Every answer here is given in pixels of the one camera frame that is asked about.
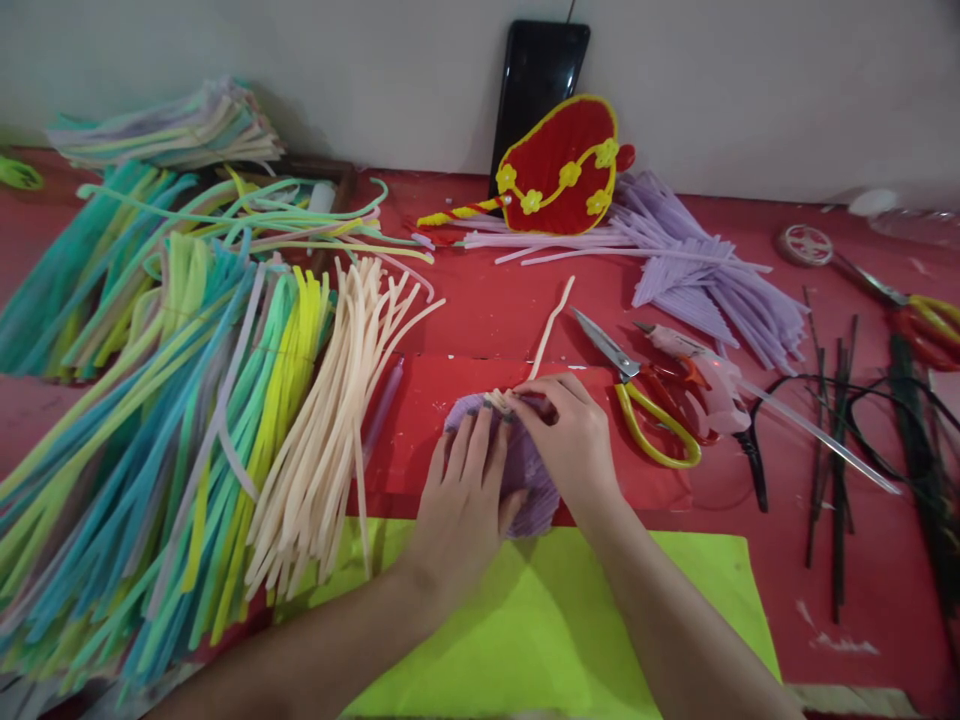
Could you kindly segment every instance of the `purple craft piece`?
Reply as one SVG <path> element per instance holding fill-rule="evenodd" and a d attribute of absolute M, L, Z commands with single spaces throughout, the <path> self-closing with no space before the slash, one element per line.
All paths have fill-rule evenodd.
<path fill-rule="evenodd" d="M 460 427 L 460 422 L 468 411 L 480 410 L 482 406 L 482 394 L 460 398 L 447 415 L 444 427 Z M 491 431 L 495 431 L 499 423 L 500 418 L 495 413 Z M 529 488 L 530 495 L 507 532 L 507 537 L 510 539 L 543 535 L 550 529 L 553 514 L 560 506 L 560 493 L 543 465 L 540 453 L 533 444 L 533 438 L 530 437 L 523 423 L 518 420 L 510 435 L 500 497 L 504 498 L 522 488 Z"/>

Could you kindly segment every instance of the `lime green sheet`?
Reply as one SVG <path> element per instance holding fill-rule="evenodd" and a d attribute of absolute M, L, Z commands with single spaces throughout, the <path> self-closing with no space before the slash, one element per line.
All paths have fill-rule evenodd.
<path fill-rule="evenodd" d="M 403 549 L 413 522 L 368 522 L 375 568 L 382 568 Z M 779 679 L 746 540 L 654 537 Z M 278 619 L 363 582 L 356 519 L 346 524 L 339 567 L 326 586 L 278 608 Z M 601 720 L 660 717 L 603 572 L 575 528 L 506 543 L 471 601 L 345 714 L 459 718 L 531 709 Z"/>

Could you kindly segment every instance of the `smartphone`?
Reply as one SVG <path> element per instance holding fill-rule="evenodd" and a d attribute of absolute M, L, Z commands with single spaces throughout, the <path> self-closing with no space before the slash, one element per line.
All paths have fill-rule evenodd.
<path fill-rule="evenodd" d="M 507 36 L 490 195 L 496 197 L 503 154 L 576 91 L 590 28 L 571 23 L 515 20 Z"/>

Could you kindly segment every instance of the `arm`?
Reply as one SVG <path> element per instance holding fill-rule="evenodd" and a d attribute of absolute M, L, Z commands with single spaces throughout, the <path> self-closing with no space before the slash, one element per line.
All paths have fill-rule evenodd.
<path fill-rule="evenodd" d="M 593 547 L 667 720 L 803 715 L 760 660 L 660 550 L 620 494 L 606 413 L 572 374 L 525 383 L 556 410 L 547 425 L 508 398 Z"/>
<path fill-rule="evenodd" d="M 499 502 L 510 424 L 489 448 L 490 418 L 485 407 L 444 433 L 410 545 L 390 569 L 219 658 L 151 719 L 336 718 L 426 640 L 479 582 L 525 499 Z"/>

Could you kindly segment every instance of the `stack of pipe cleaners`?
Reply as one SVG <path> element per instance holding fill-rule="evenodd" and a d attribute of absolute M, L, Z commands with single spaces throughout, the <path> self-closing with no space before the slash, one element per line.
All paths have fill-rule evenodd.
<path fill-rule="evenodd" d="M 335 547 L 350 470 L 362 497 L 362 465 L 350 463 L 373 387 L 399 338 L 442 304 L 401 327 L 419 289 L 403 296 L 409 273 L 381 292 L 380 260 L 338 263 L 338 304 L 326 274 L 274 252 L 432 262 L 360 239 L 399 242 L 378 230 L 382 183 L 349 214 L 275 199 L 304 181 L 257 189 L 236 176 L 169 209 L 195 182 L 128 164 L 83 186 L 86 208 L 0 320 L 0 358 L 25 371 L 112 360 L 94 362 L 99 379 L 0 484 L 0 672 L 55 678 L 64 692 L 93 676 L 146 687 L 219 643 L 257 589 L 244 582 L 255 513 L 313 433 L 331 456 L 321 485 L 304 488 L 319 500 L 304 507 L 333 514 L 322 539 Z M 59 309 L 40 302 L 58 291 Z M 55 331 L 30 337 L 63 313 Z M 28 347 L 12 347 L 18 338 Z"/>
<path fill-rule="evenodd" d="M 290 188 L 299 188 L 309 197 L 310 185 L 305 181 L 279 180 L 257 188 L 236 175 L 175 211 L 171 208 L 182 193 L 196 186 L 196 176 L 136 162 L 108 171 L 102 186 L 81 187 L 80 194 L 89 202 L 0 316 L 0 372 L 46 375 L 64 382 L 96 377 L 136 337 L 131 333 L 134 325 L 145 320 L 145 303 L 155 294 L 163 271 L 163 256 L 157 251 L 172 232 L 236 252 L 237 239 L 249 229 L 257 236 L 250 252 L 263 258 L 283 248 L 325 248 L 344 249 L 351 257 L 362 251 L 432 263 L 432 255 L 361 239 L 419 247 L 379 231 L 377 216 L 386 186 L 374 182 L 383 193 L 353 213 L 313 213 L 272 199 Z M 419 273 L 392 257 L 385 262 L 420 278 L 428 301 L 432 300 L 433 287 Z M 173 290 L 177 297 L 191 280 L 182 278 L 182 282 Z"/>
<path fill-rule="evenodd" d="M 390 353 L 439 300 L 401 325 L 420 285 L 403 296 L 407 276 L 382 289 L 380 260 L 337 266 L 339 311 L 320 373 L 266 479 L 247 541 L 254 547 L 248 597 L 266 581 L 291 599 L 316 568 L 324 582 L 337 559 L 352 477 L 357 479 L 364 559 L 366 536 L 363 443 L 360 428 Z"/>
<path fill-rule="evenodd" d="M 790 360 L 799 353 L 807 308 L 760 273 L 772 268 L 744 262 L 736 246 L 709 235 L 680 199 L 652 172 L 621 175 L 609 223 L 583 235 L 554 236 L 511 232 L 503 221 L 482 218 L 456 221 L 471 230 L 470 248 L 515 248 L 496 263 L 521 259 L 537 265 L 585 255 L 648 258 L 633 296 L 633 307 L 652 303 L 664 312 L 714 338 L 717 350 L 740 347 L 729 320 L 766 369 L 793 374 Z M 542 250 L 566 252 L 529 257 Z"/>
<path fill-rule="evenodd" d="M 47 130 L 61 155 L 81 167 L 142 160 L 174 170 L 215 163 L 279 160 L 280 138 L 253 93 L 230 77 L 192 95 L 101 123 L 61 116 Z"/>
<path fill-rule="evenodd" d="M 618 185 L 621 203 L 610 225 L 640 248 L 680 250 L 701 256 L 695 260 L 655 257 L 647 262 L 637 284 L 633 306 L 653 303 L 713 337 L 739 347 L 724 322 L 740 331 L 767 370 L 793 375 L 790 359 L 802 360 L 807 307 L 742 266 L 718 265 L 703 258 L 735 259 L 736 247 L 713 237 L 700 226 L 670 188 L 650 171 L 624 176 Z"/>

